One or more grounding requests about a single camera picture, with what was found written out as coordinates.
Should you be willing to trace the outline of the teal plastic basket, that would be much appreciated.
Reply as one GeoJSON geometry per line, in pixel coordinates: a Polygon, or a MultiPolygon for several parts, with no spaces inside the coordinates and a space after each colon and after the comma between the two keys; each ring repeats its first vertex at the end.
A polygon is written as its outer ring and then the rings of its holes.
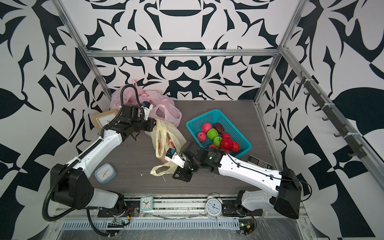
{"type": "Polygon", "coordinates": [[[186,126],[202,148],[223,146],[220,139],[224,138],[233,142],[228,151],[236,158],[244,156],[252,149],[250,141],[218,109],[193,118],[186,126]]]}

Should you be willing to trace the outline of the small red fruit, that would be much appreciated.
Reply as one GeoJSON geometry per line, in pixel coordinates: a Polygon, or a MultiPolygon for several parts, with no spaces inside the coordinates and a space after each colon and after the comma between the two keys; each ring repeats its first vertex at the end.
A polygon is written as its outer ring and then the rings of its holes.
{"type": "Polygon", "coordinates": [[[237,153],[240,150],[240,144],[238,142],[233,141],[233,145],[231,148],[231,152],[237,153]]]}

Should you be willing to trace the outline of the dark maroon fruit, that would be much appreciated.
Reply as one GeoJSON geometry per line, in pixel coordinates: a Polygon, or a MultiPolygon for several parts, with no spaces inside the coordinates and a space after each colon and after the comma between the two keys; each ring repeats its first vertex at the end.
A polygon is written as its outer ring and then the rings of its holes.
{"type": "Polygon", "coordinates": [[[213,128],[218,132],[219,135],[222,135],[225,132],[224,126],[220,123],[215,123],[213,128]]]}

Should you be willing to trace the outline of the small pink plastic bag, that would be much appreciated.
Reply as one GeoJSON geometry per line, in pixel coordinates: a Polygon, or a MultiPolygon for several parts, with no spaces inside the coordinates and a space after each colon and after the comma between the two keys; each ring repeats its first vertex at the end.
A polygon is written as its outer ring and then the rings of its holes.
{"type": "Polygon", "coordinates": [[[156,91],[145,91],[140,97],[143,102],[149,102],[153,106],[150,110],[150,118],[169,122],[175,127],[180,125],[182,113],[175,106],[175,103],[171,98],[161,95],[156,91]]]}

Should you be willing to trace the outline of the small pink-red fruit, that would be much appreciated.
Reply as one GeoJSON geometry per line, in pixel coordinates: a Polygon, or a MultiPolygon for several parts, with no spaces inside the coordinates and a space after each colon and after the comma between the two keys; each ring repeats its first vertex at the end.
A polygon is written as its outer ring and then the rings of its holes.
{"type": "Polygon", "coordinates": [[[207,135],[206,135],[206,133],[204,133],[204,132],[199,132],[199,133],[197,134],[197,139],[198,139],[198,141],[199,141],[200,143],[204,143],[204,142],[206,142],[206,141],[207,141],[207,135]]]}

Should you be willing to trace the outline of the large pink-red fruit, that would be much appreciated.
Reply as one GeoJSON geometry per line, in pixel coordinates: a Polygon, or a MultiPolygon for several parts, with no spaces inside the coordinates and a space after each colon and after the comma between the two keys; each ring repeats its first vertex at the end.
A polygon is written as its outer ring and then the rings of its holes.
{"type": "Polygon", "coordinates": [[[203,133],[207,133],[209,130],[211,130],[213,127],[210,123],[204,123],[202,126],[201,126],[201,131],[203,133]]]}

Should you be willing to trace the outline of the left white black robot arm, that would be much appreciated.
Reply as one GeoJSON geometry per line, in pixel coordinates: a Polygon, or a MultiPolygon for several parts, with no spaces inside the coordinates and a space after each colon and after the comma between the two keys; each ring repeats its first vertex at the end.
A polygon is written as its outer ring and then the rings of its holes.
{"type": "Polygon", "coordinates": [[[94,188],[89,181],[102,160],[128,137],[136,138],[141,131],[151,132],[156,120],[151,118],[153,105],[124,105],[118,115],[101,129],[100,136],[80,155],[67,164],[51,169],[51,187],[44,199],[43,209],[49,202],[63,204],[71,209],[113,209],[121,206],[119,194],[94,188]]]}

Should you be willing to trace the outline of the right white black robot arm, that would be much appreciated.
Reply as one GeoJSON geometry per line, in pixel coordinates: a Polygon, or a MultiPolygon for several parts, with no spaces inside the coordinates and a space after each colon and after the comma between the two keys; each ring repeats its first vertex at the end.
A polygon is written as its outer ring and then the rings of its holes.
{"type": "Polygon", "coordinates": [[[224,206],[232,216],[244,216],[258,210],[274,209],[280,215],[298,219],[302,186],[295,173],[262,168],[241,161],[220,147],[201,148],[196,143],[184,145],[180,152],[168,149],[166,160],[177,165],[173,178],[190,182],[193,174],[203,169],[209,173],[243,181],[259,188],[258,191],[239,191],[236,201],[224,206]]]}

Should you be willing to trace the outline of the small green fruit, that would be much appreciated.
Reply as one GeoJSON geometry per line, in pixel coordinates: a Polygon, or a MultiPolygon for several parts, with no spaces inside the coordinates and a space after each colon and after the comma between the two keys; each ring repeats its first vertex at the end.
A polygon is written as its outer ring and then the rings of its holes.
{"type": "Polygon", "coordinates": [[[222,141],[222,137],[220,136],[217,136],[213,139],[213,145],[215,145],[216,147],[220,147],[221,146],[221,141],[222,141]]]}

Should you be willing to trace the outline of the yellow plastic bag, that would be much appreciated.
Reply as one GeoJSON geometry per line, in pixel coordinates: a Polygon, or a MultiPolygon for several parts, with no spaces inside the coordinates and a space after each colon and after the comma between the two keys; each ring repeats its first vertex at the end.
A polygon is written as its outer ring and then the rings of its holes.
{"type": "Polygon", "coordinates": [[[156,158],[163,163],[162,165],[153,167],[151,175],[160,177],[165,174],[173,174],[178,165],[166,160],[166,153],[169,149],[175,149],[177,152],[180,152],[187,140],[173,124],[161,119],[156,119],[156,126],[153,131],[150,132],[150,136],[156,158]]]}

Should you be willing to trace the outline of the round red apple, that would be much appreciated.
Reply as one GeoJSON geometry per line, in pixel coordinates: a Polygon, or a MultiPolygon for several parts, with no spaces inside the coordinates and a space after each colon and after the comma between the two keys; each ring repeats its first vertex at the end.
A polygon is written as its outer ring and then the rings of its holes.
{"type": "Polygon", "coordinates": [[[231,135],[229,133],[223,133],[222,138],[223,139],[231,139],[231,135]]]}

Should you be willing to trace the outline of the green apple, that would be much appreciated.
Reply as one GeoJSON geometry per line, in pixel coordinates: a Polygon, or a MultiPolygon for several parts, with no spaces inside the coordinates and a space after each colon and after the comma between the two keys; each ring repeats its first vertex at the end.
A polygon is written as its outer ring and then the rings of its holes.
{"type": "Polygon", "coordinates": [[[210,140],[214,140],[214,138],[218,137],[219,133],[216,129],[212,128],[207,132],[207,138],[210,140]]]}

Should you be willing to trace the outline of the large pink plastic bag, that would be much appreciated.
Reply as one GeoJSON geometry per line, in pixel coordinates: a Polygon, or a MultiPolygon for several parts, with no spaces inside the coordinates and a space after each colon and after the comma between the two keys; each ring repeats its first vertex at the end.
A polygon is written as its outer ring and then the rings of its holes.
{"type": "MultiPolygon", "coordinates": [[[[137,81],[133,81],[131,85],[133,85],[136,88],[140,103],[143,103],[143,102],[151,103],[149,94],[142,87],[138,85],[137,81]]],[[[110,110],[120,110],[122,90],[123,90],[123,86],[121,86],[120,88],[118,88],[116,91],[113,92],[111,103],[110,103],[110,110]]],[[[132,87],[128,87],[123,91],[123,104],[138,105],[136,92],[132,87]]]]}

